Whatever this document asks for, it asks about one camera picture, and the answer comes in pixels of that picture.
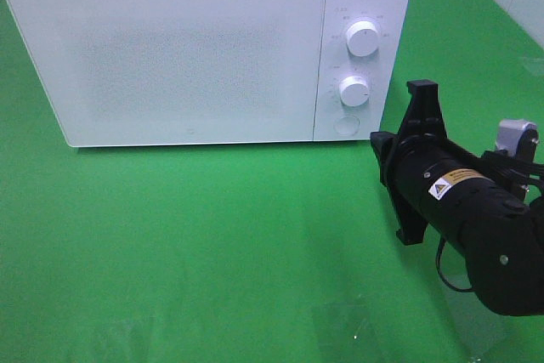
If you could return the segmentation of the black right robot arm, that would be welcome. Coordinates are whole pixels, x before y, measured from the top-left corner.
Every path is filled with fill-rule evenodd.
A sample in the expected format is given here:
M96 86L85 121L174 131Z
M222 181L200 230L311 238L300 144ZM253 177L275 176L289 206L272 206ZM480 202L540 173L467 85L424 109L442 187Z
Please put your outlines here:
M439 106L439 87L407 84L411 101L396 133L374 132L371 147L394 207L397 236L423 241L428 226L464 258L468 290L499 315L543 312L543 200L525 201L543 186L535 163L537 127L500 122L496 147L475 156L452 142Z

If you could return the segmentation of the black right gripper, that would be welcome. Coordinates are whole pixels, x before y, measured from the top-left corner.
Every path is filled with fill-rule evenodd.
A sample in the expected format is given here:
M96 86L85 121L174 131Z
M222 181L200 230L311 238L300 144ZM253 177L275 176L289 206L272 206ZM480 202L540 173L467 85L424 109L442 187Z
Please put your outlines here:
M439 105L439 85L428 79L407 83L411 101L397 133L372 132L371 148L399 221L396 235L406 246L423 241L428 221L417 209L424 172L438 141L447 137Z

